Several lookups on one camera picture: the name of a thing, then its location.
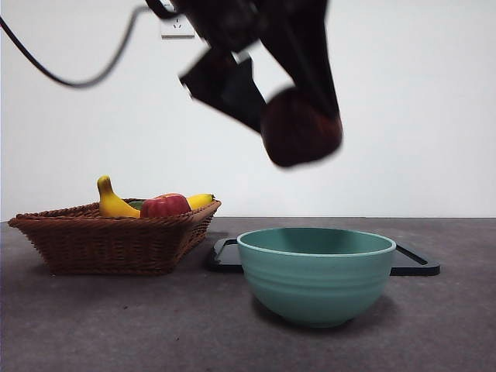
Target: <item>apple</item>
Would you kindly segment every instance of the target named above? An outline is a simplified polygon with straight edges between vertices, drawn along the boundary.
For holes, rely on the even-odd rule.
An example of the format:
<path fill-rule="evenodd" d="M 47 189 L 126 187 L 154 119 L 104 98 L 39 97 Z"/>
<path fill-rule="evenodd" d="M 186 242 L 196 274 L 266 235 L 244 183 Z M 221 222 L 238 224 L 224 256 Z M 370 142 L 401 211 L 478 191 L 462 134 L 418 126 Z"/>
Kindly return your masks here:
<path fill-rule="evenodd" d="M 147 199 L 141 206 L 140 217 L 167 217 L 190 212 L 188 200 L 181 194 L 169 193 Z"/>

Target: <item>bowl rim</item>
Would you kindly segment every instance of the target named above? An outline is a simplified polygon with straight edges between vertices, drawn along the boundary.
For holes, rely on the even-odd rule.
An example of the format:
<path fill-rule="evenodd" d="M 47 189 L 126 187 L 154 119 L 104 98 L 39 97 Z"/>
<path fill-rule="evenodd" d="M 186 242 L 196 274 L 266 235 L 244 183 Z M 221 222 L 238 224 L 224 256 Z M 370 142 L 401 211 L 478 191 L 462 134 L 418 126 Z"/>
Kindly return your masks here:
<path fill-rule="evenodd" d="M 375 236 L 377 238 L 386 240 L 391 245 L 388 248 L 384 248 L 383 250 L 375 250 L 372 252 L 332 254 L 332 253 L 298 253 L 298 252 L 283 252 L 280 250 L 268 250 L 267 248 L 261 248 L 259 246 L 252 246 L 250 244 L 243 243 L 241 241 L 241 239 L 244 236 L 249 235 L 249 234 L 254 233 L 254 232 L 259 233 L 262 231 L 283 230 L 283 229 L 319 229 L 319 230 L 325 229 L 325 230 L 335 230 L 335 231 L 347 231 L 347 232 L 351 232 L 351 233 L 359 233 L 362 235 Z M 392 250 L 396 249 L 396 242 L 392 239 L 387 238 L 386 236 L 374 234 L 372 232 L 364 232 L 364 231 L 352 230 L 352 229 L 336 229 L 333 227 L 309 227 L 309 226 L 297 227 L 297 226 L 295 226 L 295 227 L 273 227 L 273 228 L 269 228 L 269 229 L 258 229 L 258 230 L 247 231 L 247 232 L 244 232 L 243 234 L 238 235 L 236 237 L 236 242 L 238 243 L 238 245 L 244 246 L 246 248 L 250 248 L 252 250 L 258 250 L 260 252 L 266 252 L 266 253 L 272 253 L 272 254 L 282 254 L 284 256 L 295 256 L 295 257 L 328 257 L 328 258 L 330 258 L 330 257 L 338 257 L 338 258 L 339 257 L 365 257 L 365 256 L 375 256 L 378 254 L 384 254 L 384 253 L 391 252 Z"/>

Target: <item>yellow banana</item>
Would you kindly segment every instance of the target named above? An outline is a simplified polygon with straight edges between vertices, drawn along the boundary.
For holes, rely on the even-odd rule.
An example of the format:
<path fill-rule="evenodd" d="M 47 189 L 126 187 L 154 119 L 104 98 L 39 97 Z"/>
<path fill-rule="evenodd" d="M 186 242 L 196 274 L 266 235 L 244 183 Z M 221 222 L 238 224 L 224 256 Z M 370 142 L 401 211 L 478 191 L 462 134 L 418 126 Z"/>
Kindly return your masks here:
<path fill-rule="evenodd" d="M 100 214 L 104 217 L 140 217 L 140 211 L 123 201 L 112 190 L 110 177 L 101 176 L 96 184 L 100 194 Z"/>
<path fill-rule="evenodd" d="M 191 208 L 191 210 L 203 207 L 204 205 L 212 203 L 214 200 L 214 195 L 213 194 L 196 194 L 192 195 L 189 198 L 186 198 L 188 200 L 188 204 Z"/>

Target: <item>green ceramic bowl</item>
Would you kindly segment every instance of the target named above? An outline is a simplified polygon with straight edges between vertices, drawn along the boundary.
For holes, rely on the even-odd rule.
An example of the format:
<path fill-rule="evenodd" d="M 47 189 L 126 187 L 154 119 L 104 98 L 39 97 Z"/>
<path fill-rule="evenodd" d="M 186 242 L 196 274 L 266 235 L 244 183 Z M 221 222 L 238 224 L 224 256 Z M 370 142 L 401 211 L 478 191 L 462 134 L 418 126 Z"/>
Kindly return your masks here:
<path fill-rule="evenodd" d="M 288 321 L 333 327 L 365 312 L 391 272 L 396 243 L 342 229 L 278 228 L 237 238 L 258 300 Z"/>

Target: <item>power cord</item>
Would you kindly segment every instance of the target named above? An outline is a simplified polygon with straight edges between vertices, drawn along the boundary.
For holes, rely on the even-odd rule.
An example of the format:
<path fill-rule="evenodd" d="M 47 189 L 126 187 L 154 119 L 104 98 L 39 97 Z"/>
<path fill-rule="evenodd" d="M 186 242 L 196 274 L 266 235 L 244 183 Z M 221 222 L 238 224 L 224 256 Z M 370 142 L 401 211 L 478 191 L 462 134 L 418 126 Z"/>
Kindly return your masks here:
<path fill-rule="evenodd" d="M 12 40 L 12 42 L 21 51 L 21 53 L 24 54 L 24 56 L 47 77 L 56 81 L 59 84 L 66 85 L 71 88 L 89 88 L 93 85 L 98 84 L 100 81 L 104 80 L 112 71 L 112 69 L 117 64 L 120 57 L 122 56 L 122 52 L 126 48 L 127 43 L 129 42 L 129 37 L 131 36 L 131 32 L 133 31 L 134 25 L 136 23 L 136 18 L 141 12 L 145 12 L 145 11 L 150 11 L 150 8 L 148 8 L 148 6 L 138 6 L 133 10 L 131 19 L 129 20 L 129 24 L 127 26 L 126 34 L 122 38 L 121 44 L 117 49 L 117 51 L 115 52 L 114 57 L 110 60 L 107 67 L 100 74 L 86 81 L 68 81 L 56 76 L 55 74 L 52 74 L 40 62 L 38 62 L 36 58 L 33 57 L 33 55 L 23 46 L 23 44 L 19 41 L 19 39 L 17 39 L 16 35 L 14 35 L 14 33 L 7 26 L 7 24 L 5 23 L 5 21 L 1 16 L 0 16 L 0 26 L 2 26 L 7 36 L 10 38 L 10 40 Z"/>

